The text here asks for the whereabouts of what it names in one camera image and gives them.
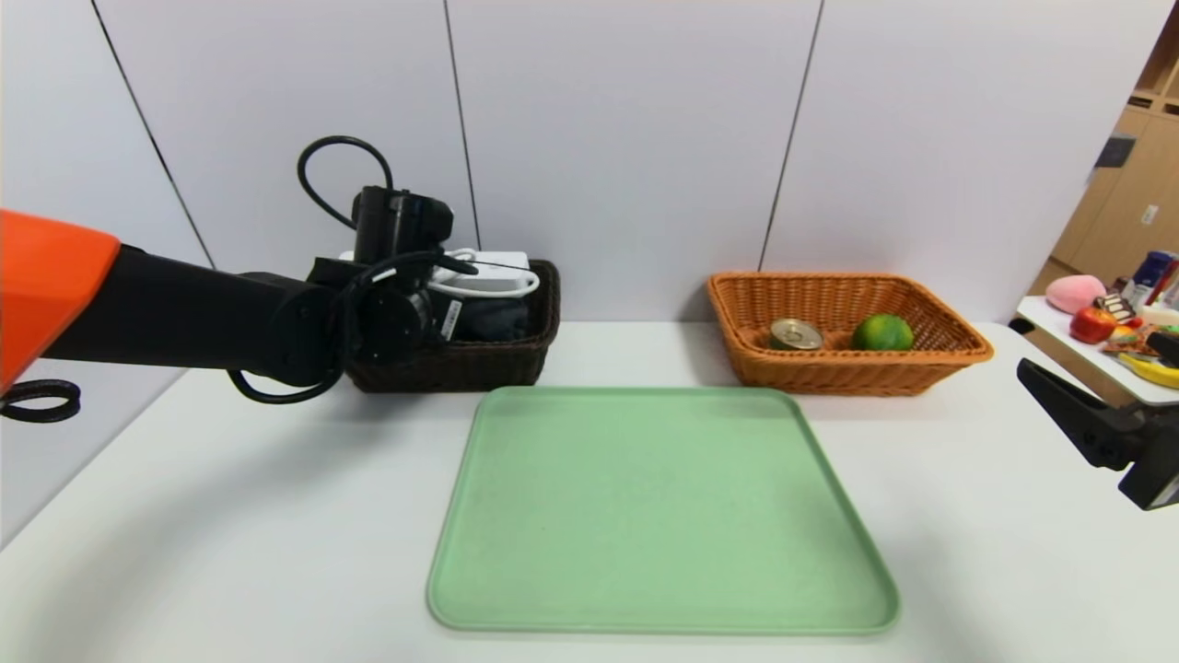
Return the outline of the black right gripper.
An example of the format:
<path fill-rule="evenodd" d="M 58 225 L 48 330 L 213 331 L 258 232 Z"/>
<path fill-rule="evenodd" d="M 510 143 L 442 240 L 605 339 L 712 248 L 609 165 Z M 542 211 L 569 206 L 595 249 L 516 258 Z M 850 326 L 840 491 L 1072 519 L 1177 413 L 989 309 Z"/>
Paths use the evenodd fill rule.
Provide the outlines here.
<path fill-rule="evenodd" d="M 1145 408 L 1141 419 L 1115 408 L 1056 373 L 1023 357 L 1016 378 L 1095 470 L 1122 471 L 1117 485 L 1138 508 L 1178 503 L 1178 411 Z"/>

